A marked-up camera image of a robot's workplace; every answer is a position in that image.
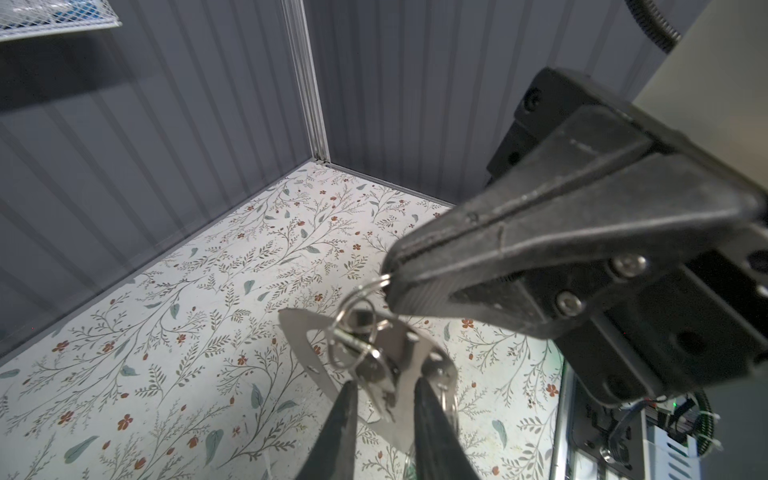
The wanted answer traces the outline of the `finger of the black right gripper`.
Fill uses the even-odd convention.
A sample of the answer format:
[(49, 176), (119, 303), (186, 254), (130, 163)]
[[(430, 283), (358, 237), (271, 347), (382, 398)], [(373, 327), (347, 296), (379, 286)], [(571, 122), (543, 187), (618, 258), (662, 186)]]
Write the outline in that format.
[(683, 155), (649, 155), (509, 221), (504, 251), (385, 270), (390, 309), (554, 339), (754, 220), (761, 194)]
[(398, 240), (383, 261), (403, 270), (430, 254), (458, 263), (504, 251), (509, 221), (639, 159), (653, 139), (613, 110), (578, 108), (481, 193)]

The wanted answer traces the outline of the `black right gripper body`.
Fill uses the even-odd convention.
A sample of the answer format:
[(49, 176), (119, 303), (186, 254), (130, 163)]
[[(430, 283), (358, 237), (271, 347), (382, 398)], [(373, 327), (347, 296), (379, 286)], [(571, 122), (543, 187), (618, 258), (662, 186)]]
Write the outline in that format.
[[(544, 68), (528, 87), (489, 164), (492, 179), (519, 164), (555, 127), (587, 105), (613, 110), (653, 139), (639, 159), (683, 155), (736, 178), (682, 134), (589, 77)], [(745, 247), (749, 222), (553, 339), (596, 401), (618, 405), (682, 394), (753, 371), (767, 351), (767, 304), (753, 293)]]

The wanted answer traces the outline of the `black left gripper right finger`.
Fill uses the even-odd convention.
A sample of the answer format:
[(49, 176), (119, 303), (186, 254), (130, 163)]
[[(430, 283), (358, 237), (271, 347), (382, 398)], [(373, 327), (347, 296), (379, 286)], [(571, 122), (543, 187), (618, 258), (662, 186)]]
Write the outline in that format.
[(419, 378), (414, 398), (416, 477), (421, 480), (478, 480), (430, 384)]

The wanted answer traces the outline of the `white mesh basket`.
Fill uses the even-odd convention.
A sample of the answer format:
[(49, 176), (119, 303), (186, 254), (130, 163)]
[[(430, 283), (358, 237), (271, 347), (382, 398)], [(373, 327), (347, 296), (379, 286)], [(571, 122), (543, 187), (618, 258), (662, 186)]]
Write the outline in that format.
[(120, 27), (108, 1), (1, 0), (1, 41)]

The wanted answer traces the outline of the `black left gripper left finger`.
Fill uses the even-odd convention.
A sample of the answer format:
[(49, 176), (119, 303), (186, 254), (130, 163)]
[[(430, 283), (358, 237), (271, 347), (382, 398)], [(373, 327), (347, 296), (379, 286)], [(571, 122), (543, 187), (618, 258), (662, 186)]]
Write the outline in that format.
[(296, 480), (352, 480), (358, 426), (358, 386), (347, 381)]

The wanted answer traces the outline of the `silver metal keyring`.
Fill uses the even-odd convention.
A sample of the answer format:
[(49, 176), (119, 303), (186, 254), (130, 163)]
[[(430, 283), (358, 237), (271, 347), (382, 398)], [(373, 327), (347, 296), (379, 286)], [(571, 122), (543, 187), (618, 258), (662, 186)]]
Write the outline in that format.
[[(331, 366), (337, 370), (351, 370), (355, 365), (341, 362), (336, 355), (339, 345), (351, 345), (360, 353), (360, 358), (371, 350), (374, 332), (378, 328), (381, 319), (378, 316), (375, 305), (369, 300), (369, 296), (376, 291), (382, 291), (391, 284), (392, 275), (384, 274), (369, 280), (367, 283), (357, 285), (341, 301), (332, 318), (331, 325), (325, 329), (327, 343), (327, 356)], [(359, 304), (366, 305), (363, 309), (364, 320), (352, 321), (355, 307)]]

